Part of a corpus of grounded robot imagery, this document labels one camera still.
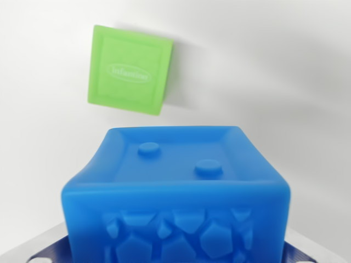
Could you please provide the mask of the black-padded silver gripper left finger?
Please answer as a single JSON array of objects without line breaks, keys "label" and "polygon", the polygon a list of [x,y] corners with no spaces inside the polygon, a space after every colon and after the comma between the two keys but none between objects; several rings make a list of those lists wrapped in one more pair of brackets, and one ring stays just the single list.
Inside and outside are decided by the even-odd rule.
[{"label": "black-padded silver gripper left finger", "polygon": [[33,258],[48,258],[44,262],[69,260],[69,241],[64,222],[1,255],[1,262],[29,262]]}]

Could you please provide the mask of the black-padded silver gripper right finger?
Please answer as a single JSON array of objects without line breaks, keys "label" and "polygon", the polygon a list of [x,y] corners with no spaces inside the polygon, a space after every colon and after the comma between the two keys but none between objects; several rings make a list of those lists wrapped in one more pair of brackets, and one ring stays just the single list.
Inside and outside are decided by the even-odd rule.
[{"label": "black-padded silver gripper right finger", "polygon": [[345,262],[341,256],[298,232],[286,232],[284,262]]}]

